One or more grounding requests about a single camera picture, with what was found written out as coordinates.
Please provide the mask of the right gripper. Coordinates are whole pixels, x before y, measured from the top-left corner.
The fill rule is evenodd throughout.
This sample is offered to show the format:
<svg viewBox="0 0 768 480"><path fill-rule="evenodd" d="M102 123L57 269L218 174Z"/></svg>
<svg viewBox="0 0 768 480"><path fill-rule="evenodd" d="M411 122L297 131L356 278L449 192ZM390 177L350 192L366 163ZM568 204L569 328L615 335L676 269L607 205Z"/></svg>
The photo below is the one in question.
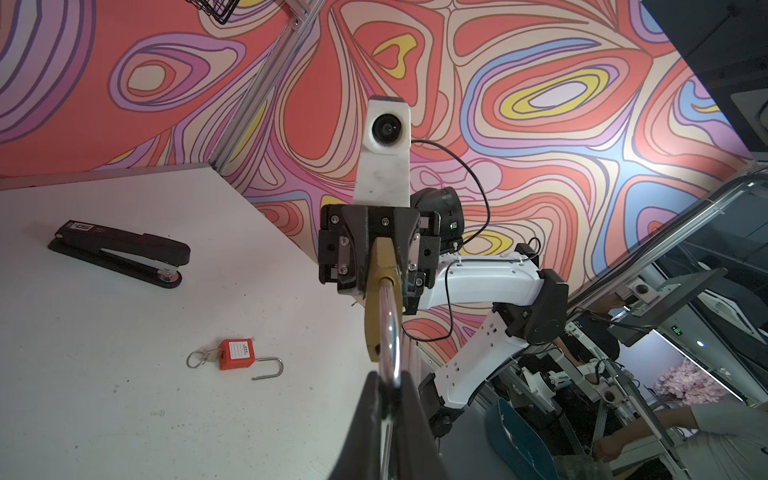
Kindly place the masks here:
<svg viewBox="0 0 768 480"><path fill-rule="evenodd" d="M342 295L364 296L374 243L392 241L402 315L414 315L424 291L434 286L440 256L440 215L415 208L330 204L318 230L319 281Z"/></svg>

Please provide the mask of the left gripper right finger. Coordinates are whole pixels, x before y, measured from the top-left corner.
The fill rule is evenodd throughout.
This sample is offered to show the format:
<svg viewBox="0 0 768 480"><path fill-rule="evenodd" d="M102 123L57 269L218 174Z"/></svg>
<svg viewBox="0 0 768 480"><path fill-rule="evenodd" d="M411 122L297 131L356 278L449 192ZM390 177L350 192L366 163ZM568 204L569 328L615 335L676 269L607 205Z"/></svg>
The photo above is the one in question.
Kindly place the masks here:
<svg viewBox="0 0 768 480"><path fill-rule="evenodd" d="M409 372L401 374L394 394L394 432L389 459L390 479L448 479L431 429Z"/></svg>

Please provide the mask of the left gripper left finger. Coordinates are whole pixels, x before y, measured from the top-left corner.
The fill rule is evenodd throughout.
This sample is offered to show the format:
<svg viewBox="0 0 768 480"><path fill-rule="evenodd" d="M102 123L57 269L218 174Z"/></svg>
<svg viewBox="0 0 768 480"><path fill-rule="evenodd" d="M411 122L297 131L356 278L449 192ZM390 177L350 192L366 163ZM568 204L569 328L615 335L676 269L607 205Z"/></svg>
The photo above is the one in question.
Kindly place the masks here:
<svg viewBox="0 0 768 480"><path fill-rule="evenodd" d="M377 372L363 385L346 439L330 480L373 480L381 476L382 422L387 397Z"/></svg>

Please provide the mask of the brass padlock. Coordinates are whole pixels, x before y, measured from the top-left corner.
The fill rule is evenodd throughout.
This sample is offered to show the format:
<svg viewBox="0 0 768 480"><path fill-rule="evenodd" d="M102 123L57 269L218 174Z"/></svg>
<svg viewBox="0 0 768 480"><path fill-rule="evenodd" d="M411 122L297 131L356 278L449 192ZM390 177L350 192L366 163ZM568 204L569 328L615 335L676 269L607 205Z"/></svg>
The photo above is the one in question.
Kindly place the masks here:
<svg viewBox="0 0 768 480"><path fill-rule="evenodd" d="M390 391L397 390L402 377L403 300L401 275L391 238L379 237L373 243L364 300L365 340L370 359L378 363L383 385Z"/></svg>

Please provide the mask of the person forearm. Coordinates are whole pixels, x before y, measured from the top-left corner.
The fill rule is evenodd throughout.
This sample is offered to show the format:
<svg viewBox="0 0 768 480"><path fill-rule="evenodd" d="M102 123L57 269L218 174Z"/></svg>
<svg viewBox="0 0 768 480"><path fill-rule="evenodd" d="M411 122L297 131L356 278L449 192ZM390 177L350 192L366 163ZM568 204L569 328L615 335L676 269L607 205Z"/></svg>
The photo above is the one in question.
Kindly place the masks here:
<svg viewBox="0 0 768 480"><path fill-rule="evenodd" d="M688 430L698 430L699 425L694 417L691 407L677 408L671 410L663 410L655 414L656 423L662 430L667 430L673 427L684 428ZM625 426L624 428L616 431L612 434L612 438L622 447L649 437L653 436L654 431L651 425L648 424L646 419L639 418L634 422Z"/></svg>

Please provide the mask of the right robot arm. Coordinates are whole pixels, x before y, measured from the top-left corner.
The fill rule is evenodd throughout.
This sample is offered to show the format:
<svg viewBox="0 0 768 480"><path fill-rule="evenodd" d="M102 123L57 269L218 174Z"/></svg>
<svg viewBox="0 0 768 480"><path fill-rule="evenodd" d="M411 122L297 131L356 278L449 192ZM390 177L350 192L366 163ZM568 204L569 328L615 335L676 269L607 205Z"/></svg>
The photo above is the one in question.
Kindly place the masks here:
<svg viewBox="0 0 768 480"><path fill-rule="evenodd" d="M497 257L463 257L463 210L451 188L426 188L407 207L329 204L321 209L321 283L363 300L366 349L392 378L403 319L456 303L492 308L450 362L419 384L434 437L450 432L482 384L514 355L565 329L567 282L539 266L525 243Z"/></svg>

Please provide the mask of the person hand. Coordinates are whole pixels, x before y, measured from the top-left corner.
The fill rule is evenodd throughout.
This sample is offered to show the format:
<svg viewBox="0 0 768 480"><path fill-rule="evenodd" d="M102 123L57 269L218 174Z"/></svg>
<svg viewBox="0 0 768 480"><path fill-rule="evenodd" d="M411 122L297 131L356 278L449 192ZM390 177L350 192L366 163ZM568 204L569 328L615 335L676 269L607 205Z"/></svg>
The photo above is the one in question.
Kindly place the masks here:
<svg viewBox="0 0 768 480"><path fill-rule="evenodd" d="M608 435L593 442L592 455L596 461L608 463L617 459L625 444L615 435Z"/></svg>

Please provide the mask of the red padlock with keys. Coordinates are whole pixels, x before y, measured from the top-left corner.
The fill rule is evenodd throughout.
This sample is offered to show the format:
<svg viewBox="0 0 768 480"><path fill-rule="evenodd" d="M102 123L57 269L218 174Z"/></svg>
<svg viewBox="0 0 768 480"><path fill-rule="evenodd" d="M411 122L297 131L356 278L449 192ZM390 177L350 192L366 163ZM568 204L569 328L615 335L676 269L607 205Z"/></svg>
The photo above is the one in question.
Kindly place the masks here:
<svg viewBox="0 0 768 480"><path fill-rule="evenodd" d="M285 369L284 362L279 357L257 357L254 340L251 338L224 339L212 349L191 352L185 360L185 365L189 369L199 369L209 363L216 364L221 371L244 370L257 364L273 366L271 372L253 375L252 381L279 378Z"/></svg>

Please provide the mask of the black stapler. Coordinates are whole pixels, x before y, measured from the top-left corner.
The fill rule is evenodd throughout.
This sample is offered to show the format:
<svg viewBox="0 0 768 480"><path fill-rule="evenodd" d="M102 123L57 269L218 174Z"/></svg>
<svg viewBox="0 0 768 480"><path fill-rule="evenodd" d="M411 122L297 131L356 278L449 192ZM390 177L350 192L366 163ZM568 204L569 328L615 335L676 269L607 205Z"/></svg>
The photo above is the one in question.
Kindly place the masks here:
<svg viewBox="0 0 768 480"><path fill-rule="evenodd" d="M179 241L77 220L65 222L48 249L165 289L181 284L179 268L191 256Z"/></svg>

